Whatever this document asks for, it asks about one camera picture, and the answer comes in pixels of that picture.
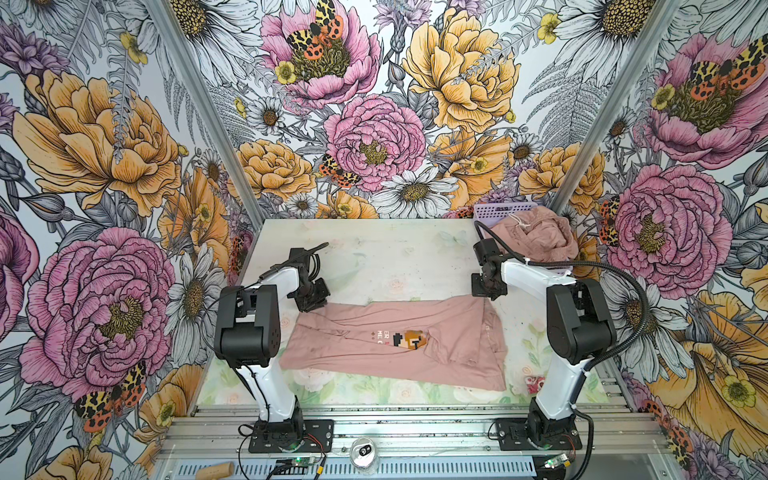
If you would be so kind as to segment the pink printed t-shirt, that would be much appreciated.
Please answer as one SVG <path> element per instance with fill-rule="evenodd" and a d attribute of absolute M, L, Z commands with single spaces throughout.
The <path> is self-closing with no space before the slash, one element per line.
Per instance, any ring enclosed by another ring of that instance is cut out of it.
<path fill-rule="evenodd" d="M 302 313 L 280 365 L 503 391 L 506 355 L 502 323 L 491 302 L 465 295 L 327 304 Z"/>

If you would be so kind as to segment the lavender plastic laundry basket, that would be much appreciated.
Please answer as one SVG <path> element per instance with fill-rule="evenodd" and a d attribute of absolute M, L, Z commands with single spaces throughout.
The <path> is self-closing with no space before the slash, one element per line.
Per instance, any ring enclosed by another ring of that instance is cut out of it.
<path fill-rule="evenodd" d="M 477 223 L 475 229 L 478 234 L 478 241 L 483 239 L 493 239 L 506 260 L 502 263 L 501 275 L 505 281 L 515 280 L 522 282 L 525 277 L 536 278 L 546 275 L 550 278 L 569 277 L 572 269 L 568 266 L 554 267 L 554 262 L 533 261 L 521 254 L 515 253 L 506 245 L 491 228 L 500 220 L 507 217 L 510 213 L 531 210 L 537 206 L 533 202 L 507 202 L 507 203 L 478 203 L 474 207 L 474 220 Z"/>

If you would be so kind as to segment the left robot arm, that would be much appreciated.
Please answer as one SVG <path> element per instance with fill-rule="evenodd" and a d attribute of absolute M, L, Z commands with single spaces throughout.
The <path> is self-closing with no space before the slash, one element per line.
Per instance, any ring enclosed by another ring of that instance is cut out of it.
<path fill-rule="evenodd" d="M 225 288 L 214 303 L 217 319 L 213 349 L 240 378 L 262 410 L 254 425 L 256 440 L 289 450 L 306 437 L 303 413 L 278 363 L 281 345 L 280 301 L 292 299 L 302 313 L 327 304 L 330 292 L 319 276 L 319 252 L 293 248 L 286 261 L 272 265 L 250 285 Z"/>

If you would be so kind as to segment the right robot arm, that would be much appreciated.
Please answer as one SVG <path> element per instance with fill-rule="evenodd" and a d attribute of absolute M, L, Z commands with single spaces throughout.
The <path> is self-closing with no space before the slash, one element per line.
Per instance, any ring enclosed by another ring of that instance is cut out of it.
<path fill-rule="evenodd" d="M 546 337 L 552 349 L 543 386 L 526 418 L 498 419 L 494 436 L 503 451 L 515 448 L 578 450 L 575 404 L 590 361 L 616 343 L 616 331 L 600 284 L 579 280 L 569 262 L 542 263 L 504 254 L 486 238 L 473 246 L 480 271 L 471 277 L 472 295 L 495 300 L 522 290 L 545 305 Z"/>

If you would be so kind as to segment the pink garment in basket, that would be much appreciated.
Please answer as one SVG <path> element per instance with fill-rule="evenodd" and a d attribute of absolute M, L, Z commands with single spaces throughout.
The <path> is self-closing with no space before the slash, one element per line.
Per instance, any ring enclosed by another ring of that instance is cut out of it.
<path fill-rule="evenodd" d="M 491 230 L 513 252 L 533 261 L 575 260 L 579 252 L 569 221 L 546 207 L 510 213 Z"/>

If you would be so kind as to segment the small pink red toy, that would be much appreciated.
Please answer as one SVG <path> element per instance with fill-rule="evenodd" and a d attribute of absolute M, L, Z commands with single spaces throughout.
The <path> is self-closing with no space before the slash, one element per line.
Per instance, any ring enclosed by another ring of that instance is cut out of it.
<path fill-rule="evenodd" d="M 524 378 L 525 387 L 529 395 L 538 394 L 544 386 L 545 377 L 540 375 L 529 375 Z"/>

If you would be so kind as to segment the silver drink can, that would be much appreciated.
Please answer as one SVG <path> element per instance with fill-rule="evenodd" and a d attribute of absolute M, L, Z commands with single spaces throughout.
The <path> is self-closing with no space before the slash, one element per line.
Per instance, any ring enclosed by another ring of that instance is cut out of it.
<path fill-rule="evenodd" d="M 356 439 L 350 447 L 350 461 L 361 474 L 373 475 L 379 465 L 378 448 L 368 437 Z"/>

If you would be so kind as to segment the wooden block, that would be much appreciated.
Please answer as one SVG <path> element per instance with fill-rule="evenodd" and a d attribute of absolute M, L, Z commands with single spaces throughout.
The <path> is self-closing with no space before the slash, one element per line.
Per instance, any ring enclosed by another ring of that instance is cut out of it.
<path fill-rule="evenodd" d="M 195 473 L 195 480 L 223 480 L 234 474 L 235 465 L 233 462 L 224 462 L 220 464 L 204 467 Z"/>

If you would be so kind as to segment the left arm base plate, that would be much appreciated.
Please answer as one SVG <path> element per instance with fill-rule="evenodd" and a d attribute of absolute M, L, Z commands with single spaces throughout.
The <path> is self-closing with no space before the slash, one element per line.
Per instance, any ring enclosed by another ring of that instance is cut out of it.
<path fill-rule="evenodd" d="M 333 420 L 257 422 L 247 449 L 252 454 L 330 453 L 334 427 Z"/>

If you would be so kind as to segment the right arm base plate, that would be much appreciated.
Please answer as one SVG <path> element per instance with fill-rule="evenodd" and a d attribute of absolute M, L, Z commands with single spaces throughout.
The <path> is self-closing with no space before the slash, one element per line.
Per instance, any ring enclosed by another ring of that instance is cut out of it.
<path fill-rule="evenodd" d="M 541 420 L 538 417 L 499 418 L 491 432 L 502 451 L 567 450 L 583 448 L 574 417 L 563 420 Z"/>

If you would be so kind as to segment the aluminium frame rail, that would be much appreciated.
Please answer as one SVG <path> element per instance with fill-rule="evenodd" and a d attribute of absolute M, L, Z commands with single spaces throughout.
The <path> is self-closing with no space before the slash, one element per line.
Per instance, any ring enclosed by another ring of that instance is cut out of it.
<path fill-rule="evenodd" d="M 648 414 L 623 406 L 585 404 L 579 409 L 594 419 L 597 455 L 656 454 L 666 451 L 660 427 Z M 525 418 L 521 405 L 459 406 L 331 406 L 306 407 L 308 420 L 334 422 L 332 453 L 340 455 L 352 442 L 368 437 L 389 456 L 447 456 L 499 453 L 488 438 L 492 422 Z M 163 441 L 162 458 L 232 457 L 240 446 L 239 426 L 256 420 L 245 405 L 212 406 L 176 420 Z"/>

